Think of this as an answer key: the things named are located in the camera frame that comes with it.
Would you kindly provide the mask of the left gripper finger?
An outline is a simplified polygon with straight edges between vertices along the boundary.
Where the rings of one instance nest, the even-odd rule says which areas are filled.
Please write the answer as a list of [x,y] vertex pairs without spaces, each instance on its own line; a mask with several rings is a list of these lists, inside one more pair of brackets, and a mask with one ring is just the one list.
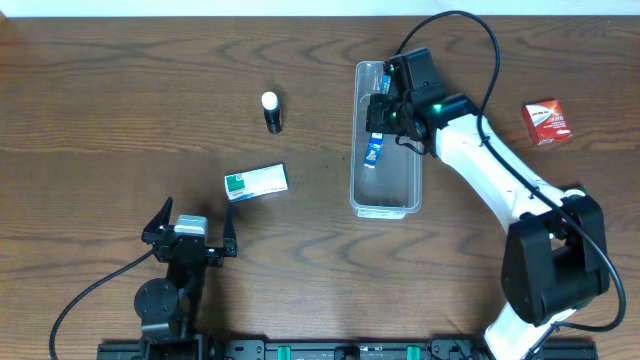
[[169,220],[173,206],[173,198],[168,197],[159,212],[143,228],[141,240],[149,245],[161,242],[169,231]]
[[226,215],[223,228],[223,248],[225,257],[237,256],[237,236],[233,224],[233,210],[231,202],[229,202],[226,207]]

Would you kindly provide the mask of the blue Kool Fever box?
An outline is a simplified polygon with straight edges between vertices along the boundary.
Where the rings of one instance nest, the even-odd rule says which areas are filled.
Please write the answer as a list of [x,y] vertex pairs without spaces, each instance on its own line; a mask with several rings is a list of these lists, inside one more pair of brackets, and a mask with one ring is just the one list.
[[388,121],[385,119],[385,112],[391,103],[390,85],[391,76],[383,75],[379,92],[372,94],[369,98],[366,113],[366,131],[369,133],[369,140],[364,159],[364,165],[368,168],[375,168],[378,164],[384,145],[384,136],[391,133]]

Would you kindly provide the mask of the green white medicine box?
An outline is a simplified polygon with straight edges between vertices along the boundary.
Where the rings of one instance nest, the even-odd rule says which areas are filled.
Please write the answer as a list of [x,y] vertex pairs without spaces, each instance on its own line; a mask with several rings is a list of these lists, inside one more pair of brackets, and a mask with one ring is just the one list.
[[231,202],[286,191],[289,188],[283,164],[227,175],[224,185]]

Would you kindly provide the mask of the dark bottle white cap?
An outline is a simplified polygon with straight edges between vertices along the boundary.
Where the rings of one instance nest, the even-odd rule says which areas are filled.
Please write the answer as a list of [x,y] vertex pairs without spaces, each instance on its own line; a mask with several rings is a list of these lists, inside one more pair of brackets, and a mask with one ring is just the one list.
[[261,96],[261,103],[264,109],[264,118],[267,129],[272,134],[282,131],[280,122],[280,102],[278,96],[271,91],[265,92]]

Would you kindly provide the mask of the red small box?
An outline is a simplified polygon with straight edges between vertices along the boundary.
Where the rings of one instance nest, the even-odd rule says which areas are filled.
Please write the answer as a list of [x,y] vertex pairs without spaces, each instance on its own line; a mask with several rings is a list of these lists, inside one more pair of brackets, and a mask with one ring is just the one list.
[[535,146],[572,137],[558,99],[526,104],[522,114]]

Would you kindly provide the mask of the green round-label box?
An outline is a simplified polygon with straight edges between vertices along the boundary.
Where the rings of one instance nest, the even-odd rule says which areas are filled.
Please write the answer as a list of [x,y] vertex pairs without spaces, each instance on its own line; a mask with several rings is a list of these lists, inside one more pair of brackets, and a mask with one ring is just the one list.
[[583,197],[587,195],[587,192],[584,187],[568,188],[564,191],[564,193],[567,197],[573,197],[573,196]]

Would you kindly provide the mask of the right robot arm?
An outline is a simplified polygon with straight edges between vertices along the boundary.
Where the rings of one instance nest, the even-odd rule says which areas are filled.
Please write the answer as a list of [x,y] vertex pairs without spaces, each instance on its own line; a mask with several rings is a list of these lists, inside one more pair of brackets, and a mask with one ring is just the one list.
[[601,207],[572,197],[527,167],[466,96],[374,94],[366,127],[420,140],[461,175],[505,229],[501,270],[506,304],[484,331],[492,359],[527,359],[550,333],[617,281],[606,253]]

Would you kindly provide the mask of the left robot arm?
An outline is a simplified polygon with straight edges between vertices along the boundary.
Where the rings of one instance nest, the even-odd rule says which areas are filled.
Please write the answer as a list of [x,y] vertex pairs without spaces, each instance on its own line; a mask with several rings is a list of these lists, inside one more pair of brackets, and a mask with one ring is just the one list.
[[226,207],[223,244],[206,245],[208,220],[181,215],[169,223],[173,200],[144,227],[141,240],[152,246],[152,255],[168,265],[163,278],[144,283],[137,291],[134,308],[141,319],[143,360],[204,360],[209,357],[208,337],[194,330],[206,270],[221,267],[224,259],[237,255],[237,236],[232,206]]

